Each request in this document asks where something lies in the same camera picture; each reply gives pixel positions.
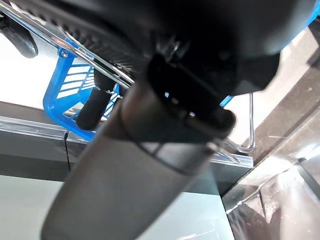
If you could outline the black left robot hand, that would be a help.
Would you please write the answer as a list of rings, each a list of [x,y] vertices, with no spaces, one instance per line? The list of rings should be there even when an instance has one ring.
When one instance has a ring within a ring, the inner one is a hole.
[[[226,96],[265,89],[315,0],[18,0],[134,84],[55,198],[43,240],[134,240],[232,132]]]

